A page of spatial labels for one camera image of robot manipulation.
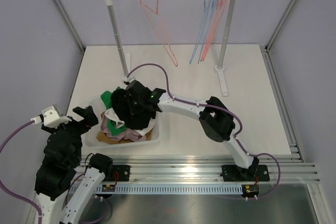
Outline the blue hanger with white top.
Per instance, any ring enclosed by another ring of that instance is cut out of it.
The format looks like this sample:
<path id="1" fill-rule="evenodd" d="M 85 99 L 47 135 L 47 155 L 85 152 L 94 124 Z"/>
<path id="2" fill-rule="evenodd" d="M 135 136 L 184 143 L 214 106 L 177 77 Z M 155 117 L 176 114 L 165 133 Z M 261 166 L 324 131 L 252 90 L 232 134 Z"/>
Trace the blue hanger with white top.
<path id="1" fill-rule="evenodd" d="M 208 9 L 209 9 L 209 5 L 206 5 L 206 0 L 203 0 L 203 16 L 202 16 L 202 21 L 201 21 L 200 28 L 198 30 L 196 43 L 194 45 L 194 49 L 193 49 L 193 52 L 192 52 L 190 60 L 189 60 L 190 65 L 192 64 L 192 62 L 194 60 L 195 54 L 196 54 L 197 49 L 199 47 L 199 44 L 201 42 L 202 34 L 203 34 L 203 31 L 204 31 L 204 26 L 205 26 L 206 20 L 207 20 Z"/>

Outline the green tank top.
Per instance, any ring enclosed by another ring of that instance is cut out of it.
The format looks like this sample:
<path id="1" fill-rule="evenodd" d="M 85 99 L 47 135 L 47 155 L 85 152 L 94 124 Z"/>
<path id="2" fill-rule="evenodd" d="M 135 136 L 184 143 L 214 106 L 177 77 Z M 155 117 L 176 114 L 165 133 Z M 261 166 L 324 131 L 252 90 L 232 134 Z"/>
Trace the green tank top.
<path id="1" fill-rule="evenodd" d="M 101 101 L 103 102 L 104 106 L 106 107 L 106 110 L 112 108 L 111 95 L 112 95 L 112 92 L 110 92 L 110 91 L 105 91 L 105 92 L 100 96 L 100 99 L 101 99 Z M 106 121 L 106 128 L 108 129 L 108 127 L 107 127 L 107 121 L 108 121 L 108 120 L 107 120 L 106 118 L 104 118 L 104 120 Z"/>

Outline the blue hanger with mauve top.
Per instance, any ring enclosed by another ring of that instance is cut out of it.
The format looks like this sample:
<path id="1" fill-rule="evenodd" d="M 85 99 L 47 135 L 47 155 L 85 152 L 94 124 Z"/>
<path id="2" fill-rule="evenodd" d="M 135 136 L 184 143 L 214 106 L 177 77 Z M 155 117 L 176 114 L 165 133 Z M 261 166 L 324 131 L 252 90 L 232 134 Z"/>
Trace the blue hanger with mauve top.
<path id="1" fill-rule="evenodd" d="M 207 35 L 209 33 L 210 26 L 211 26 L 211 23 L 212 23 L 212 19 L 213 19 L 215 9 L 216 9 L 216 6 L 217 6 L 217 0 L 206 0 L 206 5 L 209 5 L 209 9 L 208 9 L 207 20 L 206 20 L 206 24 L 204 26 L 204 31 L 203 31 L 203 34 L 202 34 L 201 42 L 200 42 L 200 45 L 197 49 L 197 52 L 199 52 L 197 63 L 201 62 L 202 53 L 205 49 Z"/>

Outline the black tank top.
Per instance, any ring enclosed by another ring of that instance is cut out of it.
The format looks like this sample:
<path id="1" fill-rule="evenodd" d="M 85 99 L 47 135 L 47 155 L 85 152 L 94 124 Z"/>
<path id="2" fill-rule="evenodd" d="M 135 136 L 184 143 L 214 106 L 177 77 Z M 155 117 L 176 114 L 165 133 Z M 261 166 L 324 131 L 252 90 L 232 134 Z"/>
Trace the black tank top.
<path id="1" fill-rule="evenodd" d="M 113 91 L 110 100 L 114 112 L 127 128 L 142 130 L 149 126 L 151 119 L 156 119 L 156 112 L 145 110 L 125 89 Z"/>

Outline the brown tank top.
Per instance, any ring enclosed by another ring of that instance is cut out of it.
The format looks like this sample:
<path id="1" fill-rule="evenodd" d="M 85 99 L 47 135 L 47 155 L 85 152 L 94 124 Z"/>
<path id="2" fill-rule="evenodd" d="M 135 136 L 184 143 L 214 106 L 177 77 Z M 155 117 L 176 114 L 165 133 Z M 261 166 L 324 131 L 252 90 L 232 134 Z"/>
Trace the brown tank top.
<path id="1" fill-rule="evenodd" d="M 109 137 L 107 133 L 100 131 L 97 134 L 97 140 L 110 145 L 143 143 L 151 140 L 152 132 L 153 130 L 146 133 L 146 135 L 140 136 L 136 131 L 128 131 L 126 134 L 120 133 L 117 136 Z"/>

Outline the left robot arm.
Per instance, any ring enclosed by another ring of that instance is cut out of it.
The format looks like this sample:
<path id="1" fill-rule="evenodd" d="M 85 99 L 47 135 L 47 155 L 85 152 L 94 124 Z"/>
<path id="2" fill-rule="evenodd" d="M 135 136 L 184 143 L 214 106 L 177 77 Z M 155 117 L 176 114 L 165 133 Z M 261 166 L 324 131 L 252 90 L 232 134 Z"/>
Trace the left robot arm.
<path id="1" fill-rule="evenodd" d="M 81 163 L 81 137 L 99 123 L 92 106 L 76 107 L 73 112 L 82 119 L 77 121 L 61 115 L 54 105 L 32 119 L 50 134 L 35 180 L 40 207 L 38 223 L 78 223 L 96 187 L 113 176 L 113 160 L 103 154 L 94 154 L 74 195 L 64 203 Z"/>

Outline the mauve tank top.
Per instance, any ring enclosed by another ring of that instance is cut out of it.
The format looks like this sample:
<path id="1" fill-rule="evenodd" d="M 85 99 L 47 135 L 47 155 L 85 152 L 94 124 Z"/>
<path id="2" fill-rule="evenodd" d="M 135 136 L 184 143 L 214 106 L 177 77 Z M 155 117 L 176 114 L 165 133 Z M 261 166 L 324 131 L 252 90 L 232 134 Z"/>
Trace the mauve tank top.
<path id="1" fill-rule="evenodd" d="M 148 131 L 132 130 L 125 125 L 116 127 L 116 122 L 103 117 L 100 131 L 111 141 L 119 142 L 121 140 L 130 140 L 131 142 L 146 141 Z"/>

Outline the white tank top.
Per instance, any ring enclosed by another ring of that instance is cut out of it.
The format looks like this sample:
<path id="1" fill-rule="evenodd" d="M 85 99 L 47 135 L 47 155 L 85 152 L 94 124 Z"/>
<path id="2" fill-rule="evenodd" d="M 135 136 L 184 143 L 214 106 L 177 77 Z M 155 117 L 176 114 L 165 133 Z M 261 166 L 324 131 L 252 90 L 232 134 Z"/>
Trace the white tank top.
<path id="1" fill-rule="evenodd" d="M 110 108 L 104 111 L 102 119 L 106 118 L 107 127 L 110 130 L 112 135 L 117 135 L 127 129 L 125 122 L 120 120 L 113 108 Z M 135 130 L 140 135 L 146 135 L 146 133 L 150 132 L 155 125 L 155 119 L 150 119 L 149 124 L 146 128 L 141 130 Z"/>

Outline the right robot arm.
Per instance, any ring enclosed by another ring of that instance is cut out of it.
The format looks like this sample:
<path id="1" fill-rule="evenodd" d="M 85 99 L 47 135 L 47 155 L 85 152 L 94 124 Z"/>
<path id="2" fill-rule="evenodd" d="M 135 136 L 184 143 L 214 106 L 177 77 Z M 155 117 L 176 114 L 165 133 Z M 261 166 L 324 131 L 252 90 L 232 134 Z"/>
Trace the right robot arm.
<path id="1" fill-rule="evenodd" d="M 222 165 L 225 182 L 268 182 L 268 168 L 260 165 L 254 157 L 234 140 L 234 117 L 222 102 L 212 96 L 200 101 L 170 95 L 167 90 L 150 90 L 139 81 L 132 81 L 126 87 L 126 99 L 131 114 L 140 112 L 175 113 L 199 121 L 205 135 L 214 142 L 222 143 L 234 159 L 233 165 Z"/>

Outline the pink hanger with black top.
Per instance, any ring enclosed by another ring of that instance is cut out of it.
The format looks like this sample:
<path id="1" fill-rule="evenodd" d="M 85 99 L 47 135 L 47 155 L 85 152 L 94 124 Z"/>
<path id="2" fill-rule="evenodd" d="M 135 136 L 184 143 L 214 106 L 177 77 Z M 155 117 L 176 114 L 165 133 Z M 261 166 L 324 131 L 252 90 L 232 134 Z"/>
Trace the pink hanger with black top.
<path id="1" fill-rule="evenodd" d="M 167 34 L 165 24 L 160 15 L 159 0 L 156 0 L 155 8 L 151 8 L 145 1 L 140 0 L 140 5 L 146 15 L 153 31 L 163 46 L 166 54 L 169 56 L 175 67 L 178 67 L 179 63 L 177 57 L 172 49 L 170 38 Z"/>

